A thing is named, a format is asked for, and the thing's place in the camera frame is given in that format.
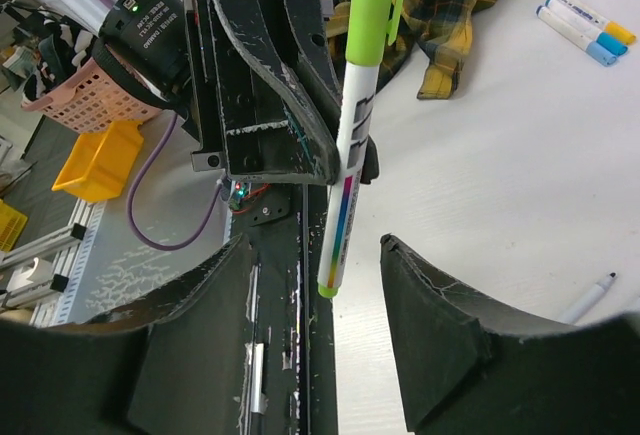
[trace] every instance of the pink basket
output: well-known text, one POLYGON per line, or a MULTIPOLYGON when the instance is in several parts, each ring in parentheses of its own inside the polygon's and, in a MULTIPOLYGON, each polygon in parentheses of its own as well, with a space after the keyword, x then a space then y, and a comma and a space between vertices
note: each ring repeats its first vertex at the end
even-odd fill
POLYGON ((78 133, 105 131, 116 120, 144 122, 162 111, 122 90, 93 58, 42 98, 23 103, 22 109, 42 112, 78 133))

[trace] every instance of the blue marker cap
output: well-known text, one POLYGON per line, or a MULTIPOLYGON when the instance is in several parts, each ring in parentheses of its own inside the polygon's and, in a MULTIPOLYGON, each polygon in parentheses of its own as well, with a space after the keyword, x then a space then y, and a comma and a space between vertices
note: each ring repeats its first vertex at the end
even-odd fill
POLYGON ((614 55, 624 55, 629 48, 622 42, 616 40, 608 33, 602 32, 596 40, 600 45, 609 50, 614 55))
POLYGON ((613 65, 618 60, 618 57, 597 42, 591 42, 586 51, 594 60, 605 67, 613 65))

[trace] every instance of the green marker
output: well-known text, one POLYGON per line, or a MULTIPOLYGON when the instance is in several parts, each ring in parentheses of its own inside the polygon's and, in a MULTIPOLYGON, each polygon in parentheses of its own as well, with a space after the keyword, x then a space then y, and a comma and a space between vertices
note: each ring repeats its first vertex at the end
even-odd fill
POLYGON ((340 176, 331 187, 318 272, 318 291, 326 298, 335 297, 342 285, 360 175, 369 140, 378 70, 387 35, 391 45, 398 33, 402 0, 396 0, 389 20, 391 3, 392 0, 351 0, 347 66, 336 141, 341 161, 340 176))

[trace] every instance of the yellow and black plaid shirt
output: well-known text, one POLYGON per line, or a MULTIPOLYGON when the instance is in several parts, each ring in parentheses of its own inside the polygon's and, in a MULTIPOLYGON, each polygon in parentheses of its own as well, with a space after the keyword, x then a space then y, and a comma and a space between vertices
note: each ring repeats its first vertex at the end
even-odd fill
MULTIPOLYGON (((327 24, 327 37, 336 71, 344 66, 349 24, 349 0, 334 0, 335 14, 327 24)), ((419 99, 449 98, 458 87, 460 72, 471 49, 471 15, 496 0, 404 0, 396 43, 387 47, 380 67, 382 88, 409 57, 414 43, 429 57, 419 99)))

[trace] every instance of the black strap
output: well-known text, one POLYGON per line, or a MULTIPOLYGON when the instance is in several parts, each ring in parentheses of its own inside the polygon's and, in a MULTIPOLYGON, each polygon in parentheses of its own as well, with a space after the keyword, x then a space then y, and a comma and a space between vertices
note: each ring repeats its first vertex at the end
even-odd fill
POLYGON ((140 83, 138 79, 113 56, 102 39, 96 39, 91 55, 98 66, 104 70, 121 89, 132 97, 152 107, 162 108, 163 110, 179 110, 178 103, 169 102, 157 97, 151 90, 140 83))

